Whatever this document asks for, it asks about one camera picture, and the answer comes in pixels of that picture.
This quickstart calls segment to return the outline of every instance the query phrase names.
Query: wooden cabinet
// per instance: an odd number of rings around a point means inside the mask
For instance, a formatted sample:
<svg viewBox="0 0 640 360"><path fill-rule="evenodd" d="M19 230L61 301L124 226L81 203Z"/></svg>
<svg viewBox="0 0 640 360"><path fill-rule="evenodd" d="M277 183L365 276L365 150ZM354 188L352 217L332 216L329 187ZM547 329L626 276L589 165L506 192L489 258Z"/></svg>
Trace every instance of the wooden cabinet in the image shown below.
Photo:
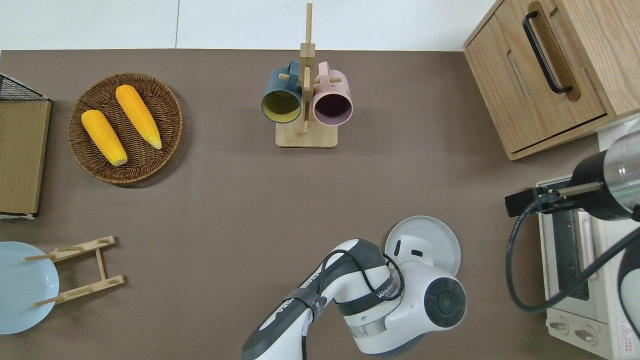
<svg viewBox="0 0 640 360"><path fill-rule="evenodd" d="M640 112L638 18L638 0L492 6L464 52L509 159Z"/></svg>

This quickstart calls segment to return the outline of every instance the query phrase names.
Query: brown table surface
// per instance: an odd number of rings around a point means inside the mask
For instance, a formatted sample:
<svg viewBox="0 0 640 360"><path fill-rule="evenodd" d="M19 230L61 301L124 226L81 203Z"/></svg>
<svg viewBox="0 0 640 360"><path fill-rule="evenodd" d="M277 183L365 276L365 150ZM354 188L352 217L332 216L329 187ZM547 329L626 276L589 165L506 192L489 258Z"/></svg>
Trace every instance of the brown table surface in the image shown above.
<svg viewBox="0 0 640 360"><path fill-rule="evenodd" d="M318 51L349 78L355 112L334 149L284 149L260 110L266 79L297 51L3 51L0 71L53 100L40 217L3 220L0 241L44 251L115 235L103 258L127 283L54 306L0 336L0 359L239 359L253 329L337 244L384 246L404 218L445 222L462 250L468 308L401 359L590 359L551 337L545 315L512 303L504 196L569 174L589 136L509 161L463 53ZM166 168L136 188L98 181L74 160L67 124L100 79L142 72L184 107ZM524 227L519 291L543 298L537 222ZM99 279L95 256L58 265L61 290ZM308 334L308 358L370 359L334 305Z"/></svg>

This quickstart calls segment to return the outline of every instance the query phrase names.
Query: mug handle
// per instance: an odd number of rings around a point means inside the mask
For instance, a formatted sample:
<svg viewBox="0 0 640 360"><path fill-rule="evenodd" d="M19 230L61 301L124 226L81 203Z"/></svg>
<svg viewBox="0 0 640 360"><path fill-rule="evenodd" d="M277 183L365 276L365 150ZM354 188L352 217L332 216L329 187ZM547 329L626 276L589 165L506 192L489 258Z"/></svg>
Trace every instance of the mug handle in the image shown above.
<svg viewBox="0 0 640 360"><path fill-rule="evenodd" d="M331 90L331 85L329 84L329 63L327 61L318 64L318 80L320 80L320 89L323 92Z"/></svg>
<svg viewBox="0 0 640 360"><path fill-rule="evenodd" d="M294 90L296 85L298 85L298 78L300 77L300 63L296 60L291 60L287 71L289 71L289 79L285 87L289 90Z"/></svg>

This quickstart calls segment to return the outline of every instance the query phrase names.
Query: wooden mug rack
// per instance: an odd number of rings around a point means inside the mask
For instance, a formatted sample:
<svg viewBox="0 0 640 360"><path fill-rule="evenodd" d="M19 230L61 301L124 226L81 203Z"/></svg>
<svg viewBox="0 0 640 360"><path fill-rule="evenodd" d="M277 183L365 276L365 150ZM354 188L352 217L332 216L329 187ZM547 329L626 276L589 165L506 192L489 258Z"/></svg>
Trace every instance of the wooden mug rack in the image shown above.
<svg viewBox="0 0 640 360"><path fill-rule="evenodd" d="M107 236L105 238L100 238L100 239L89 241L79 245L56 248L52 252L49 252L44 255L29 256L27 258L24 258L25 261L50 259L54 263L57 263L59 261L70 259L75 256L85 254L87 252L95 251L95 255L98 258L98 270L100 271L100 278L102 279L98 282L94 282L93 284L84 285L75 289L64 291L62 293L59 293L58 296L56 297L35 302L33 303L33 307L48 304L50 302L55 302L56 304L60 304L62 302L77 299L79 297L83 297L85 295L95 293L100 290L104 290L116 285L124 284L123 275L107 278L106 273L104 271L104 264L102 263L102 253L100 252L100 249L103 247L113 245L115 243L116 243L116 240L113 236Z"/></svg>
<svg viewBox="0 0 640 360"><path fill-rule="evenodd" d="M301 116L286 124L276 124L276 144L280 147L335 147L338 145L338 127L327 126L317 121L311 113L316 78L316 45L311 42L312 4L307 3L307 35L300 44L300 77L302 83ZM281 74L281 79L288 75Z"/></svg>

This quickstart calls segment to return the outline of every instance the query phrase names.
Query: oven door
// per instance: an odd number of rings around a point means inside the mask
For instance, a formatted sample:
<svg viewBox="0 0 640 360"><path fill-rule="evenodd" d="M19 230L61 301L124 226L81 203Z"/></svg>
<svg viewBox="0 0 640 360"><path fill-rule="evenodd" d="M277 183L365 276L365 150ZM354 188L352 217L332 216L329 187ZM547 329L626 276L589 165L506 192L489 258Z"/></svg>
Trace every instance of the oven door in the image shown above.
<svg viewBox="0 0 640 360"><path fill-rule="evenodd" d="M600 246L600 222L583 210L539 214L545 275L545 297L566 288L595 257L605 249ZM553 308L607 323L605 276L602 269Z"/></svg>

